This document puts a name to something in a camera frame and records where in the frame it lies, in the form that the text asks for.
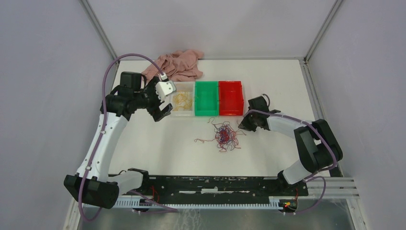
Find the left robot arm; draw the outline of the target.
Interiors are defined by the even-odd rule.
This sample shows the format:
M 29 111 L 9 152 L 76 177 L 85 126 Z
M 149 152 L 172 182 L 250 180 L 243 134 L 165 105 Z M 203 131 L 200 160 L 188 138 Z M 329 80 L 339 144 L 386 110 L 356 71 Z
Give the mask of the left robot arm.
M 148 83 L 141 73 L 122 72 L 120 83 L 105 96 L 98 128 L 82 164 L 74 175 L 66 175 L 64 187 L 76 201 L 112 208 L 120 195 L 134 190 L 145 195 L 151 188 L 147 171 L 129 169 L 109 176 L 110 163 L 118 140 L 136 110 L 145 109 L 155 122 L 170 115 L 172 104 L 160 106 L 177 89 L 173 81 L 154 76 Z

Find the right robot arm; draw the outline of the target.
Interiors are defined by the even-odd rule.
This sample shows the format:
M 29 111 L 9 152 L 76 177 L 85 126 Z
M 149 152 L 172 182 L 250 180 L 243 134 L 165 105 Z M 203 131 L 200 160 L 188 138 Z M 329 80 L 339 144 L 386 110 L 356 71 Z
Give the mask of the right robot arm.
M 238 127 L 252 132 L 259 127 L 295 140 L 299 159 L 278 173 L 276 188 L 283 196 L 290 195 L 296 189 L 296 183 L 335 168 L 343 158 L 341 147 L 326 120 L 305 121 L 279 110 L 270 110 L 262 96 L 248 101 L 248 111 Z

